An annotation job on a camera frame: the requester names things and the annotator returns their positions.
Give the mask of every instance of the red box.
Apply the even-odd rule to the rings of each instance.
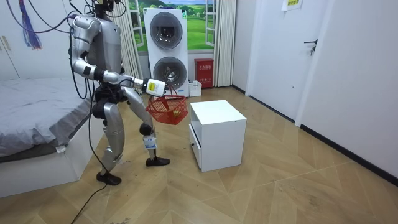
[[[213,59],[195,59],[195,79],[202,88],[213,87]]]

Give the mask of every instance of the window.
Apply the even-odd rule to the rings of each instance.
[[[169,7],[185,10],[188,50],[212,50],[216,0],[129,0],[134,39],[139,52],[148,51],[143,9]]]
[[[206,0],[206,32],[205,32],[205,42],[207,45],[214,47],[214,33],[216,24],[216,0]]]

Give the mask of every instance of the curtain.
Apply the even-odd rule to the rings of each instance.
[[[236,0],[217,0],[214,47],[214,86],[232,85]]]
[[[121,34],[120,38],[122,41],[121,52],[123,67],[126,71],[126,75],[131,75],[136,78],[143,79],[141,65],[139,62],[139,56],[137,51],[136,40],[132,30],[132,21],[129,9],[129,1],[121,0],[126,6],[126,13],[123,16],[113,18],[109,17],[116,25],[120,27]],[[110,16],[120,16],[124,12],[124,6],[122,4],[115,4]]]

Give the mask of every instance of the green grass mural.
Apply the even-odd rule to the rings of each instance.
[[[130,0],[130,9],[135,9],[135,3],[131,2]],[[197,0],[197,1],[187,1],[188,2],[197,2],[199,4],[177,4],[182,3],[184,1],[169,1],[168,4],[159,1],[159,0],[139,0],[140,5],[140,14],[141,14],[141,26],[144,36],[144,45],[138,48],[138,51],[148,51],[147,44],[146,44],[146,34],[145,34],[145,27],[144,27],[144,16],[142,13],[142,9],[145,7],[172,7],[177,9],[183,9],[187,12],[187,39],[188,39],[188,50],[196,50],[196,49],[213,49],[212,46],[205,44],[205,3],[204,1]],[[132,23],[134,26],[137,26],[137,19],[136,15],[132,13]],[[213,17],[209,16],[208,18],[208,27],[213,27]],[[141,40],[139,38],[138,32],[134,33],[134,38],[136,43],[140,43]],[[213,34],[209,31],[208,34],[208,41],[211,42],[213,40]]]

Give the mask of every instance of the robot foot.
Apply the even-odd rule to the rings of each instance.
[[[112,186],[116,186],[122,182],[120,177],[116,177],[108,172],[104,175],[101,175],[101,172],[97,173],[97,180]]]
[[[155,157],[154,160],[148,158],[147,162],[145,163],[145,165],[147,167],[149,166],[165,166],[167,164],[170,163],[170,159],[164,159],[164,158],[160,158],[160,157]]]

